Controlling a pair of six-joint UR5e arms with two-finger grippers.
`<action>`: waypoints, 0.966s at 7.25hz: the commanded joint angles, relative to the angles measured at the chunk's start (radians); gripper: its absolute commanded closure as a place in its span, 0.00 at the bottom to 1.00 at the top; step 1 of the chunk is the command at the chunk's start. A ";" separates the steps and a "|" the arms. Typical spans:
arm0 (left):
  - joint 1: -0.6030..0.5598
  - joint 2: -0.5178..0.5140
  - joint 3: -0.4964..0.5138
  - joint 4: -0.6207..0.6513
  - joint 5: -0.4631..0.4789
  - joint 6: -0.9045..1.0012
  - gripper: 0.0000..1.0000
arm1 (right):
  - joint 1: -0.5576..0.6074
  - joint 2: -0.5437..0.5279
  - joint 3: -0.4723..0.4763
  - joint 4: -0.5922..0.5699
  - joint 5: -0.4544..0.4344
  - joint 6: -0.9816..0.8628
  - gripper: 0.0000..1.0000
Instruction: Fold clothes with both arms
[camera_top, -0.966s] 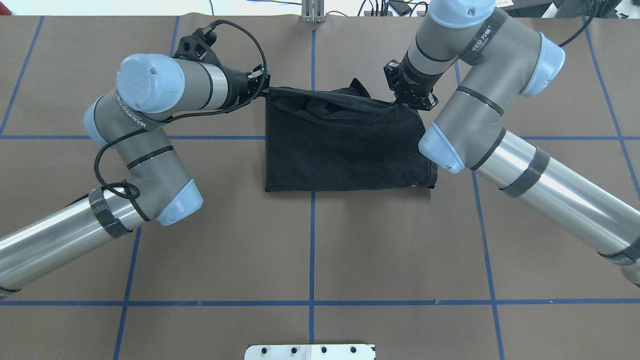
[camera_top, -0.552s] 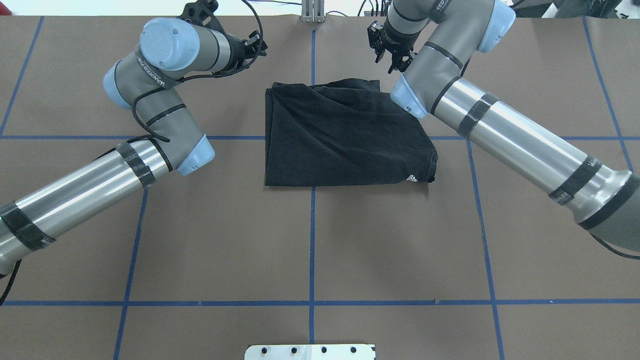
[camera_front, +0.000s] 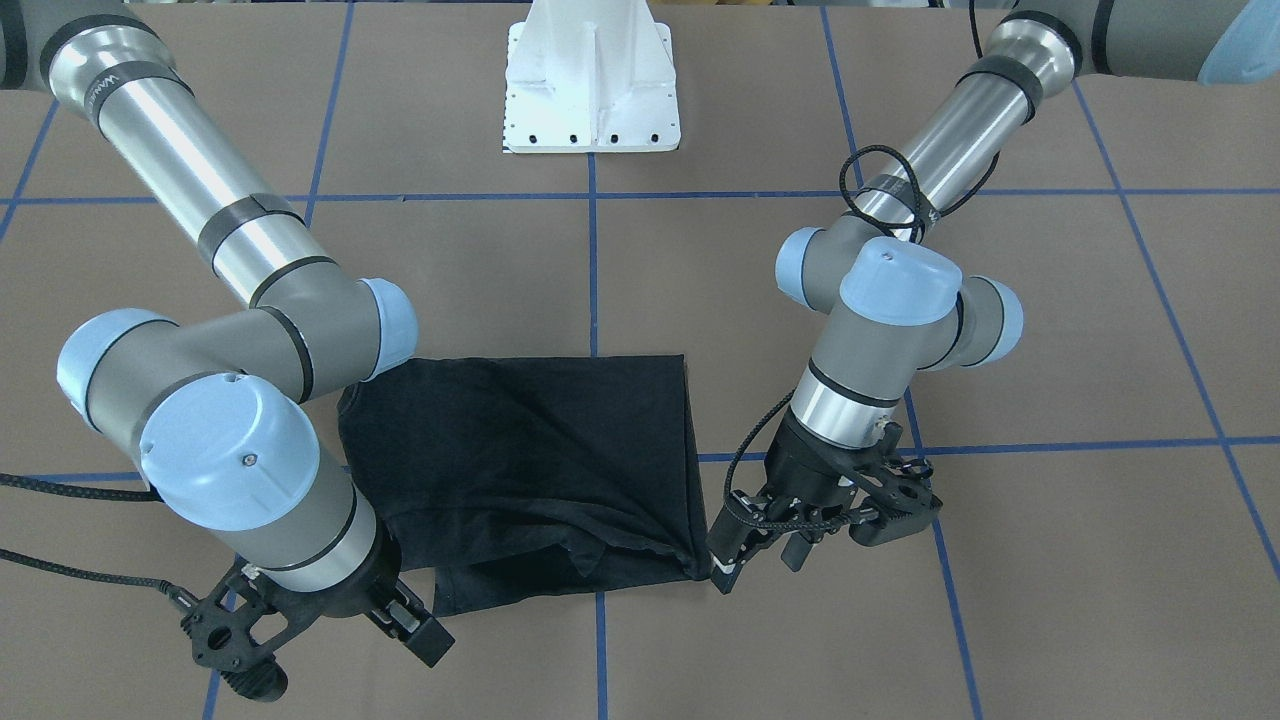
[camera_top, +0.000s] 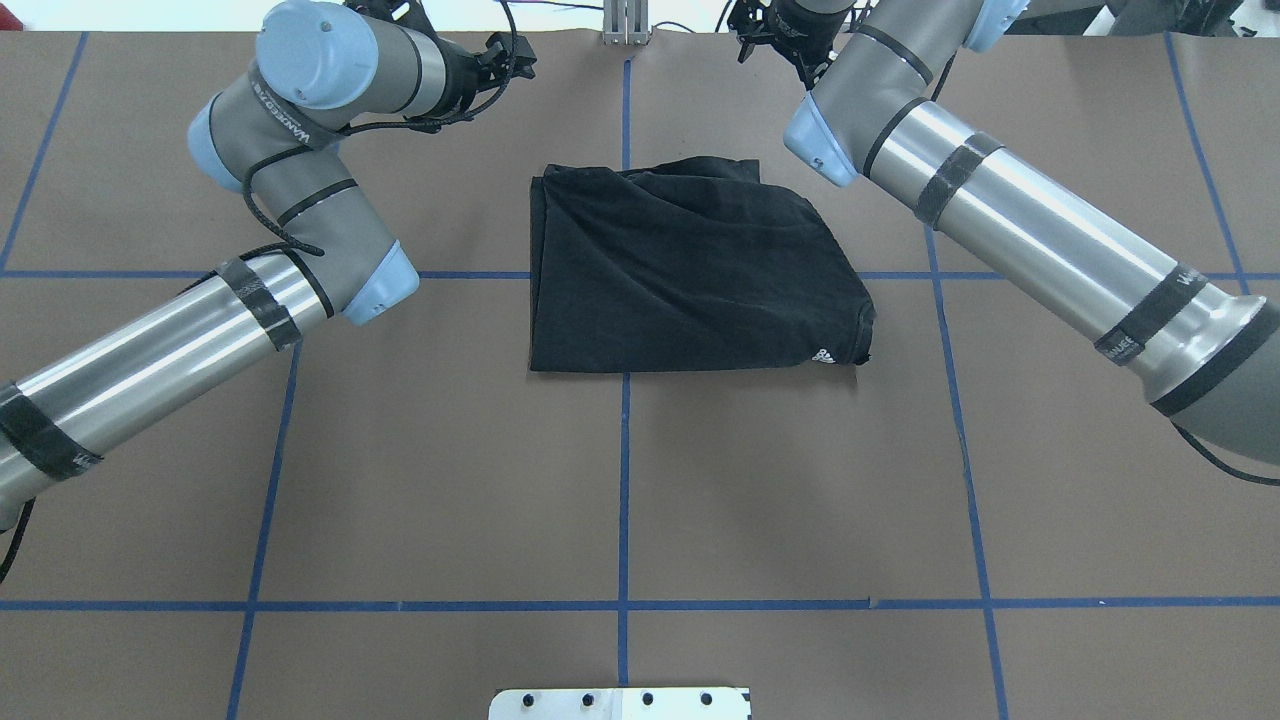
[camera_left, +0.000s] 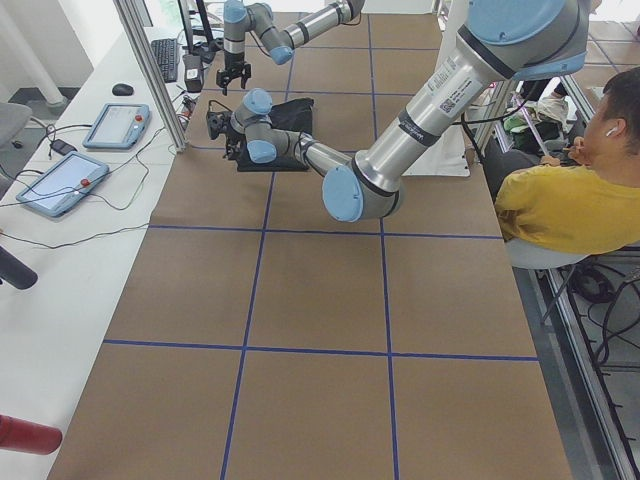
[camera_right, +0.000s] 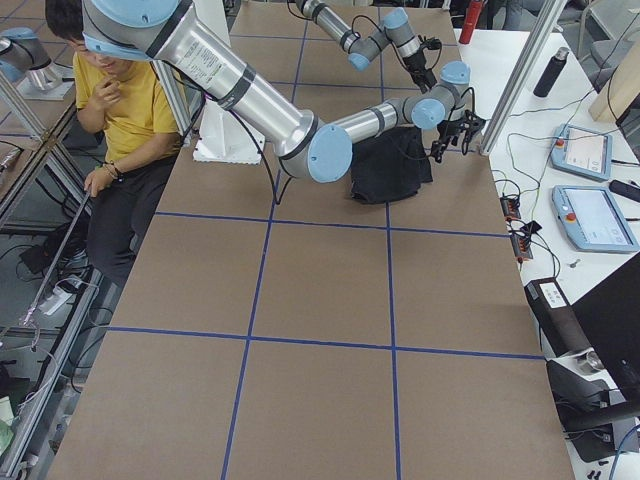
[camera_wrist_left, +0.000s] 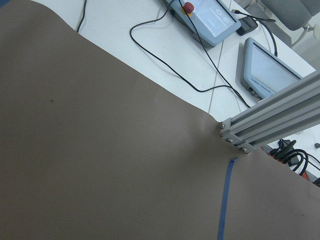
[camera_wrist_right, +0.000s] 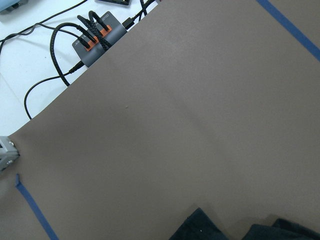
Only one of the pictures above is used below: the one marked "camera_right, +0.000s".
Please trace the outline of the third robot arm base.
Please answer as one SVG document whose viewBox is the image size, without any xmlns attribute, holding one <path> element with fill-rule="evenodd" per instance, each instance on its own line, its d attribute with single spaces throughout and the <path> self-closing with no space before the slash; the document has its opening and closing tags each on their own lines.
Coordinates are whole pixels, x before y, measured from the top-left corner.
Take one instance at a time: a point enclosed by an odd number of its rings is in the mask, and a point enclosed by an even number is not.
<svg viewBox="0 0 640 480">
<path fill-rule="evenodd" d="M 1 32 L 1 72 L 28 100 L 62 101 L 74 80 L 73 71 L 56 65 L 27 27 Z"/>
</svg>

